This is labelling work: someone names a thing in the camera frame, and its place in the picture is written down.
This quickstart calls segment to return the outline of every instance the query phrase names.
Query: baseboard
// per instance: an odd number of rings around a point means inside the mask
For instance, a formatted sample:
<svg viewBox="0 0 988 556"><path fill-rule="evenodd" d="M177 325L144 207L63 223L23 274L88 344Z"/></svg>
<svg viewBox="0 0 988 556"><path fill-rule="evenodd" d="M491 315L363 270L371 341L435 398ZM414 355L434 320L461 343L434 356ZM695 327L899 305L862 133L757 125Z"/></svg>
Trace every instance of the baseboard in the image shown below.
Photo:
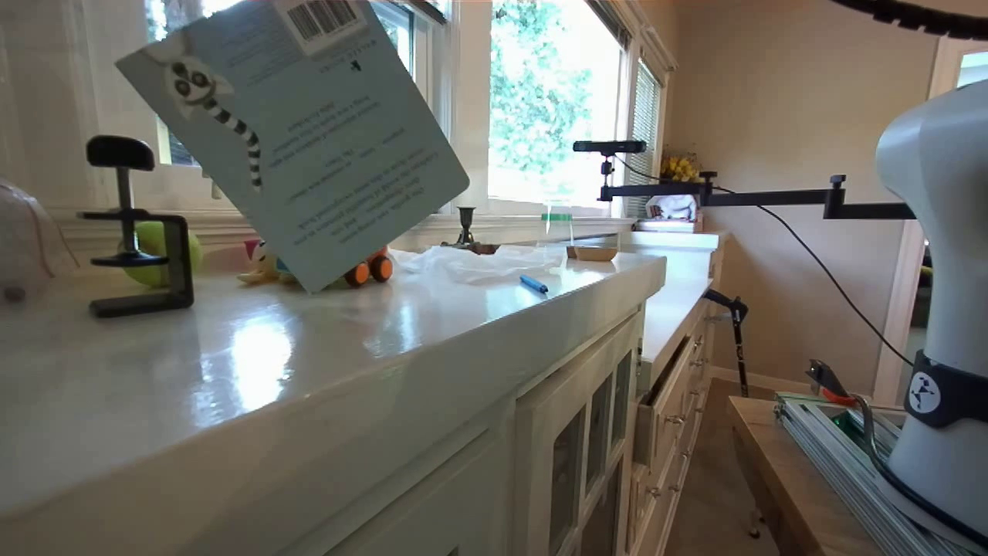
<svg viewBox="0 0 988 556"><path fill-rule="evenodd" d="M726 380L729 382L739 382L738 372L735 369L728 369L726 367L717 367L714 365L710 365L709 367L707 367L706 374L709 378L719 378L720 380ZM759 388L767 388L769 390L774 390L776 392L793 392L795 394L810 394L808 383L796 382L794 380L787 380L784 378L758 375L754 373L748 373L748 385L757 386Z"/></svg>

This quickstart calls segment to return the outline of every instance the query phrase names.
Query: book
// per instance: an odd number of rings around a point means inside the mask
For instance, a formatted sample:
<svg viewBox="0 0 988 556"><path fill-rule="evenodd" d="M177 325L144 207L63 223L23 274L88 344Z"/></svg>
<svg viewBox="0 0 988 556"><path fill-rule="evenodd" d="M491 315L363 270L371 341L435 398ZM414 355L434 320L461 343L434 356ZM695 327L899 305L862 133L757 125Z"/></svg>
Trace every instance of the book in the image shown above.
<svg viewBox="0 0 988 556"><path fill-rule="evenodd" d="M241 2L117 67L309 292L468 184L365 0Z"/></svg>

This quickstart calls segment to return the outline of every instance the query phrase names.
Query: door frame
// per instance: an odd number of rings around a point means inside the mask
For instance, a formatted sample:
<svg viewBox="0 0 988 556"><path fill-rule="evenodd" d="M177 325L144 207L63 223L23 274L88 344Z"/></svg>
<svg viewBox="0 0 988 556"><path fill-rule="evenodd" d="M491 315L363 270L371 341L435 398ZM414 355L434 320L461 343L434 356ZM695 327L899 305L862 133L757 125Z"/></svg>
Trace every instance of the door frame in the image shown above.
<svg viewBox="0 0 988 556"><path fill-rule="evenodd" d="M964 55L985 51L986 48L988 43L941 38L937 44L928 98L932 99L953 90L960 77L960 62ZM924 240L925 235L919 222L906 221L902 227L899 258L895 266L892 293L888 299L885 330L882 332L885 339L900 352L906 347L913 306L916 303L916 289L919 287L920 267L923 264L925 251ZM903 355L912 357L914 354L903 353ZM882 343L872 394L876 404L898 406L902 403L902 400L898 399L902 365L902 360Z"/></svg>

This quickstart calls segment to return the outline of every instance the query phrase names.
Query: window sill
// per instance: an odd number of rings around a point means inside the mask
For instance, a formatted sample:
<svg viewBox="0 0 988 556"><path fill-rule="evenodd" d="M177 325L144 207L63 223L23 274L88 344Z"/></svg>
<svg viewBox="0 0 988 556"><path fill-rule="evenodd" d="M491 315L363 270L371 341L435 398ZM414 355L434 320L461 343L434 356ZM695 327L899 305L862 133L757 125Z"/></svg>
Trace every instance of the window sill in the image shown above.
<svg viewBox="0 0 988 556"><path fill-rule="evenodd" d="M120 242L120 228L114 223L83 221L75 217L77 210L54 209L50 211L62 228L65 239L73 251L102 251L114 249ZM182 211L190 229L199 237L202 245L229 245L257 237L247 220L235 210ZM589 237L611 233L630 232L635 219L605 217L575 217L573 235ZM470 230L479 241L485 243L524 243L539 240L563 240L569 238L569 227L553 223L549 235L545 222L539 216L489 216L477 215ZM456 241L460 232L459 216L432 215L391 243L402 250L422 250L443 241Z"/></svg>

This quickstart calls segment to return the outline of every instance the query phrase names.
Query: tree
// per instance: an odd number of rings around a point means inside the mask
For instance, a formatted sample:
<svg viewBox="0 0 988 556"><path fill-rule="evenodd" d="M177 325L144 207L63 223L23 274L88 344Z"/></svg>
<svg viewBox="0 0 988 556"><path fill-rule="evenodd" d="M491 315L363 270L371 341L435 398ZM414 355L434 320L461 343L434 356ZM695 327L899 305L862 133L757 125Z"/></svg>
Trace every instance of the tree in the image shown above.
<svg viewBox="0 0 988 556"><path fill-rule="evenodd" d="M492 4L491 162L545 175L572 149L570 130L590 116L590 71L561 63L553 37L566 29L553 2Z"/></svg>

